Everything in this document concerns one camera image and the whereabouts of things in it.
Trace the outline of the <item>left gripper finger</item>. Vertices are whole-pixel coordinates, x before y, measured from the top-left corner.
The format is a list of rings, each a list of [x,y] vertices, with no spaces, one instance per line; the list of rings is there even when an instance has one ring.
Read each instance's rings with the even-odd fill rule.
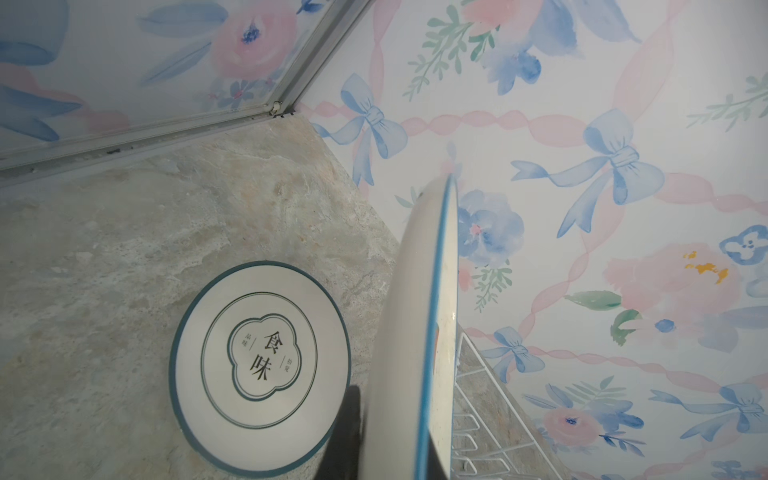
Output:
[[[361,390],[350,385],[337,412],[315,480],[356,480],[361,446]]]

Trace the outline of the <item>watermelon pattern plate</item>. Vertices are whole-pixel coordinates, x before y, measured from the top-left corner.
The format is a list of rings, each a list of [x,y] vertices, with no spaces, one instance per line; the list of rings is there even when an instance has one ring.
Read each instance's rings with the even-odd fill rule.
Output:
[[[399,246],[367,382],[359,478],[449,478],[457,303],[457,188],[445,175],[422,191]]]

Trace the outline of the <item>white plate with green rim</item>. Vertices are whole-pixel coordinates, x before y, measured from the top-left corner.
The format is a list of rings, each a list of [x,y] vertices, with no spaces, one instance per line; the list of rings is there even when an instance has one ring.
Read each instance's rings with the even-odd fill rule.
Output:
[[[189,444],[217,468],[269,478],[329,438],[349,386],[347,326],[310,274],[277,261],[235,266],[183,315],[169,394]]]

